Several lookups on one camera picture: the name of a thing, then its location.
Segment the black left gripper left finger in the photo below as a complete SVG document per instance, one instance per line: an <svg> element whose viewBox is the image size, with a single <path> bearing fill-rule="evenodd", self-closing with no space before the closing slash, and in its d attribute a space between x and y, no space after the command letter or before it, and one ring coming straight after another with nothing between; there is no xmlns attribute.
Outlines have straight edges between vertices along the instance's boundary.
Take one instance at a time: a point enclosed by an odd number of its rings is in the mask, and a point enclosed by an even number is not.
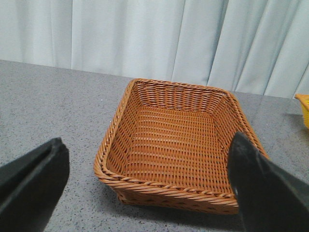
<svg viewBox="0 0 309 232"><path fill-rule="evenodd" d="M69 150L53 138L0 168L0 230L42 232L70 175Z"/></svg>

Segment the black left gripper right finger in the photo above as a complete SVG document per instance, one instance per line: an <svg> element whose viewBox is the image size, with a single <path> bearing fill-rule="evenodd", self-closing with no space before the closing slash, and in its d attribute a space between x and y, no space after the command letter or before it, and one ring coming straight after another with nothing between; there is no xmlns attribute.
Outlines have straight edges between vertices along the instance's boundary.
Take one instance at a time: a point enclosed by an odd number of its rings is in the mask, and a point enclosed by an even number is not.
<svg viewBox="0 0 309 232"><path fill-rule="evenodd" d="M307 232L309 186L270 160L242 132L228 153L228 178L247 232Z"/></svg>

